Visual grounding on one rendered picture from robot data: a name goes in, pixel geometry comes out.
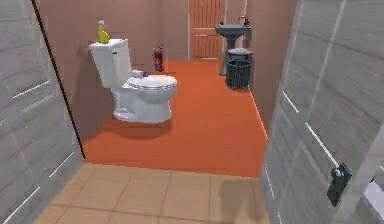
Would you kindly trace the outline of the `red fire extinguisher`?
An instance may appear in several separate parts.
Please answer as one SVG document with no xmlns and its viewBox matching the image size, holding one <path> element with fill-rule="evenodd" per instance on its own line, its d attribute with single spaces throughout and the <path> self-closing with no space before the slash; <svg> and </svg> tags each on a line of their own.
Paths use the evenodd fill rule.
<svg viewBox="0 0 384 224">
<path fill-rule="evenodd" d="M 161 46 L 157 46 L 153 50 L 152 56 L 153 56 L 155 70 L 158 71 L 158 72 L 162 72 L 164 70 L 162 47 Z"/>
</svg>

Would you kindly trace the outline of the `orange wooden door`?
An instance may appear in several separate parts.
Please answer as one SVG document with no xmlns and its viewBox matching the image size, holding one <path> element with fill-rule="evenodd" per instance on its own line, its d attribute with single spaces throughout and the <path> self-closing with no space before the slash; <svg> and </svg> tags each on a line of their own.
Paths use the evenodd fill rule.
<svg viewBox="0 0 384 224">
<path fill-rule="evenodd" d="M 215 26 L 225 19 L 226 0 L 189 0 L 190 57 L 192 60 L 218 60 L 223 38 Z"/>
</svg>

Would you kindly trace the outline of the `white toilet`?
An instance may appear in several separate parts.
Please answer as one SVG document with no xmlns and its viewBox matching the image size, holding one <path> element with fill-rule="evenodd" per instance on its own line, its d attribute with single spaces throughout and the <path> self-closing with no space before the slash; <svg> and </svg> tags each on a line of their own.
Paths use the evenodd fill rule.
<svg viewBox="0 0 384 224">
<path fill-rule="evenodd" d="M 170 100 L 177 89 L 171 75 L 134 78 L 127 39 L 89 45 L 102 86 L 113 94 L 113 116 L 125 122 L 161 123 L 171 118 Z"/>
</svg>

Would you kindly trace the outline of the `yellow spray bottle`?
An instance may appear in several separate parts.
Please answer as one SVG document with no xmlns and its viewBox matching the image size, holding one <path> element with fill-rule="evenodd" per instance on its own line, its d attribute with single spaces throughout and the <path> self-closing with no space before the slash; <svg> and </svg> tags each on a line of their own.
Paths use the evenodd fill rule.
<svg viewBox="0 0 384 224">
<path fill-rule="evenodd" d="M 98 22 L 98 41 L 102 44 L 108 44 L 110 40 L 109 34 L 105 31 L 105 22 Z"/>
</svg>

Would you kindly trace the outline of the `grey pedestal sink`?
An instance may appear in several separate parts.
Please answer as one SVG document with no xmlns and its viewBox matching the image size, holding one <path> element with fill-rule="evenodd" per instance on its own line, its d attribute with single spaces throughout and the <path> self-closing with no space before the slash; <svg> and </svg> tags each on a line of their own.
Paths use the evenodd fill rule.
<svg viewBox="0 0 384 224">
<path fill-rule="evenodd" d="M 222 63 L 219 71 L 220 76 L 226 75 L 226 59 L 227 53 L 230 49 L 235 47 L 236 40 L 243 36 L 245 33 L 251 30 L 250 26 L 241 24 L 216 24 L 215 31 L 217 34 L 224 37 L 227 41 L 227 45 L 223 51 Z"/>
</svg>

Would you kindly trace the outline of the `grey room door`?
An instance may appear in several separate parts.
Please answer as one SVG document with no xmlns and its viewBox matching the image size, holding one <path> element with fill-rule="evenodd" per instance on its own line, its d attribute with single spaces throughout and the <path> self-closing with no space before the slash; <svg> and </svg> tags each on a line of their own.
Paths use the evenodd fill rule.
<svg viewBox="0 0 384 224">
<path fill-rule="evenodd" d="M 298 0 L 260 178 L 270 224 L 384 224 L 384 0 Z"/>
</svg>

